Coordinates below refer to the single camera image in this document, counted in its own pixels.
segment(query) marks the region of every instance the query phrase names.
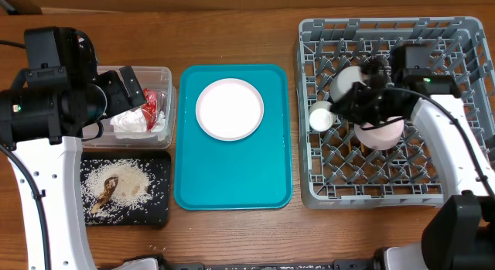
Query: white mug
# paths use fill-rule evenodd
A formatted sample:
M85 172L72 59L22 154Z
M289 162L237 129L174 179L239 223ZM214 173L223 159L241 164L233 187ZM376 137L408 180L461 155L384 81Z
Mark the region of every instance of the white mug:
M309 109L309 125L318 132L332 128L336 116L330 112L332 104L328 101L317 101Z
M363 82L363 75L359 66L351 66L343 69L330 84L330 97L337 102L352 88L353 83Z

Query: black tray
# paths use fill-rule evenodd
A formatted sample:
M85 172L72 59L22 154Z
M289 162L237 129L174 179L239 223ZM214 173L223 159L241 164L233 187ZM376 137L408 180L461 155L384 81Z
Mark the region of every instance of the black tray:
M87 226L101 225L158 225L164 226L169 216L169 191L170 191L170 154L165 151L126 151L126 152L84 152L81 157L80 181L87 178L91 172L90 166L97 168L103 161L120 159L136 159L138 163L150 169L155 175L150 186L155 185L154 190L163 192L143 205L148 213L143 210L121 209L114 219L95 217L90 213L84 214ZM84 202L83 206L90 208L91 203Z

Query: plastic bin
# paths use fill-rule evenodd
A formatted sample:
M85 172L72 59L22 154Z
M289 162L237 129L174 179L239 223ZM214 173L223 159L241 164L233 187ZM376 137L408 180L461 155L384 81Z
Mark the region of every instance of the plastic bin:
M115 70L121 66L98 66L98 73ZM172 143L176 120L176 89L172 85L172 74L166 67L133 66L135 75L143 89L149 88L166 94L162 110L165 113L165 127L160 132L114 132L110 119L104 119L104 133L101 138L83 142L84 148L94 149L166 149ZM83 128L84 138L92 138L98 133L96 124Z
M478 19L305 19L299 24L295 55L301 195L307 207L443 205L442 184L421 134L410 122L405 122L398 144L387 151L363 152L358 141L353 145L353 124L347 131L345 118L338 117L327 132L309 127L311 105L328 99L336 74L371 56L388 60L390 51L404 43L426 45L430 68L454 77L471 130L485 154L493 155L484 140L495 134L489 102L495 73Z

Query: white bowl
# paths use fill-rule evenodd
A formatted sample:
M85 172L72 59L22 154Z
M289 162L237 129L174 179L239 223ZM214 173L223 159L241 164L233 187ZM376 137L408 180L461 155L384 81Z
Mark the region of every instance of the white bowl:
M369 123L364 125L364 127L372 126L373 125ZM402 132L404 131L404 120L367 131L364 131L358 124L354 124L354 131L356 132L357 139L365 146L375 150L387 150L397 145L397 142L401 138Z
M259 92L244 80L227 78L208 85L196 102L196 119L212 138L232 142L246 138L265 112Z

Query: cable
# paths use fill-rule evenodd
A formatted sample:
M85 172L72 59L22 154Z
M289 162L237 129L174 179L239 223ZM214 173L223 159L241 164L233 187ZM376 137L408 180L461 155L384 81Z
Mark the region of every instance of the cable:
M16 43L16 42L11 42L11 41L5 41L5 40L0 40L0 45L14 46L14 47L18 47L20 49L25 49L26 48L26 46L24 46L21 43Z
M384 88L384 91L400 91L400 92L413 94L413 95L418 96L424 100L427 100L428 102L430 102L434 106L436 106L454 124L454 126L459 131L461 137L463 137L464 144L466 145L467 151L469 152L469 156L471 157L471 160L473 161L473 165L474 165L474 168L476 169L476 173L478 173L478 176L479 176L476 181L480 181L483 184L483 186L485 187L485 190L488 193L488 195L495 199L495 193L493 193L493 190L490 187L490 184L488 183L488 177L486 177L483 174L483 170L481 169L480 163L478 162L476 154L474 153L473 146L471 145L471 142L469 141L467 134L464 132L464 129L463 129L463 127L461 127L461 124L459 123L459 121L453 115L451 115L449 111L447 111L437 101L431 99L430 97L427 97L424 94L418 93L416 91L410 91L408 89L395 88L395 87Z
M386 122L381 123L381 124L378 124L378 125L373 125L373 126L371 126L371 127L363 127L363 126L360 126L360 128L361 128L361 130L363 130L363 131L375 130L375 129L382 128L382 127L384 127L384 126L390 125L390 124L392 124L392 123L395 123L395 122L397 122L397 121L404 120L404 119L405 119L404 117L395 118L395 119L392 119L392 120L386 121Z
M39 193L38 186L34 182L34 179L29 173L29 170L24 166L24 164L17 158L17 156L8 150L4 145L0 144L0 151L2 151L21 171L21 173L26 178L26 181L31 188L32 195L34 200L36 201L36 208L38 209L38 217L39 217L39 225L41 226L41 237L43 240L43 254L45 258L45 270L51 269L51 261L50 261L50 241L48 238L48 226L46 225L46 215L45 209L43 208L43 202L41 199L43 195Z
M96 125L98 125L98 133L94 136L94 138L82 138L81 141L82 142L89 142L93 139L97 139L97 138L101 138L101 136L103 135L103 123L101 123L101 121L99 120L96 120Z

